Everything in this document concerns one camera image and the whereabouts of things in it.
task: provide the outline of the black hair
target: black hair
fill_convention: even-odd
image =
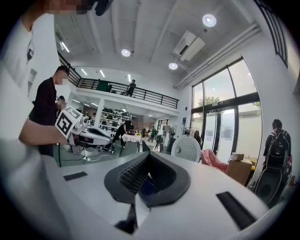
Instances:
[[[282,122],[279,119],[274,119],[272,127],[273,129],[282,128]]]
[[[69,74],[70,74],[70,70],[69,70],[69,68],[67,68],[67,66],[59,66],[59,67],[57,68],[57,70],[56,70],[56,73],[57,73],[58,71],[64,71],[68,76],[69,76]]]

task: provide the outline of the round ceiling light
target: round ceiling light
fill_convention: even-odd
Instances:
[[[216,25],[217,20],[213,15],[206,14],[206,15],[203,16],[202,22],[204,23],[205,26],[211,28],[211,27],[214,27]]]
[[[121,51],[121,54],[124,56],[124,57],[129,57],[130,56],[130,51],[128,49],[123,49]]]
[[[175,62],[171,62],[169,64],[169,68],[172,69],[172,70],[176,70],[178,68],[178,65]]]

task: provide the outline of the white t-shirt sleeve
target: white t-shirt sleeve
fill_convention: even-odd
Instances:
[[[0,138],[19,139],[33,104],[20,90],[0,60]]]

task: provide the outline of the table with white tablecloth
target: table with white tablecloth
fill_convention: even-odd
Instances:
[[[125,146],[126,142],[136,142],[137,143],[138,152],[140,152],[140,141],[142,140],[142,135],[138,136],[138,135],[124,134],[121,138],[123,139],[124,143],[122,145],[121,152],[120,152],[119,156],[121,156],[123,147]]]

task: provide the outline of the white column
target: white column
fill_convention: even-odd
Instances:
[[[103,109],[103,107],[104,107],[104,101],[105,101],[105,99],[102,98],[102,99],[100,99],[99,104],[98,104],[99,107],[98,107],[98,109],[97,109],[96,118],[95,118],[95,125],[94,125],[94,126],[96,126],[97,128],[99,127],[99,124],[100,124],[101,113],[102,113],[102,109]]]

